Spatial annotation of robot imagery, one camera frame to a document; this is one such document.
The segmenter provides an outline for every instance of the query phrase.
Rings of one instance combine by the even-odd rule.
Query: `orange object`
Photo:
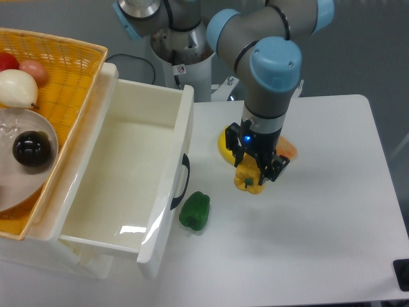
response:
[[[77,123],[104,64],[107,48],[71,38],[0,28],[0,52],[14,55],[20,63],[33,59],[44,66],[48,82],[39,89],[38,109],[33,111],[44,116],[58,135],[59,154],[40,195],[12,211],[0,212],[0,237],[22,240],[55,186],[56,173],[77,133]]]
[[[277,155],[283,155],[290,160],[297,157],[297,149],[284,136],[280,136],[277,147]]]

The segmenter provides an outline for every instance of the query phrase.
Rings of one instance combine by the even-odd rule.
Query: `yellow bell pepper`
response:
[[[235,185],[239,190],[259,194],[263,192],[265,186],[265,184],[258,185],[260,175],[256,160],[250,155],[244,155],[243,160],[236,168]]]

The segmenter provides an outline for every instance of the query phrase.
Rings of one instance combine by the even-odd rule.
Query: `white drawer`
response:
[[[84,116],[84,139],[75,142],[29,237],[133,258],[152,278],[173,220],[172,202],[187,184],[182,164],[189,164],[194,91],[116,80],[109,64],[102,73],[116,83],[112,99],[90,102],[102,104],[95,111],[107,107],[106,115],[96,115],[103,123],[98,126],[95,112]],[[87,126],[87,120],[95,123]]]

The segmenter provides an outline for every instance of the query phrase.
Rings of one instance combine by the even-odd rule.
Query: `blue joint cap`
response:
[[[131,40],[140,40],[141,36],[139,36],[139,34],[136,33],[135,29],[130,25],[127,18],[124,16],[124,14],[122,14],[120,6],[117,4],[117,2],[113,3],[112,7],[114,8],[115,14],[118,20],[120,21],[121,25],[123,26],[123,29],[127,33],[128,37]]]
[[[313,33],[329,25],[335,13],[334,0],[317,0],[317,5],[317,25],[315,25]]]
[[[250,70],[262,87],[285,93],[298,84],[301,62],[301,50],[294,42],[271,36],[254,46],[250,55]]]
[[[222,10],[211,19],[207,26],[206,39],[209,46],[217,53],[217,42],[223,31],[224,26],[228,23],[231,17],[240,14],[236,10]]]

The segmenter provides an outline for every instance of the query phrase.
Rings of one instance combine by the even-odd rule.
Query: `open drawer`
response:
[[[81,181],[76,175],[64,198],[60,241],[133,258],[145,276],[156,275],[171,204],[187,185],[182,164],[189,164],[193,96],[189,86],[181,91],[116,81]]]

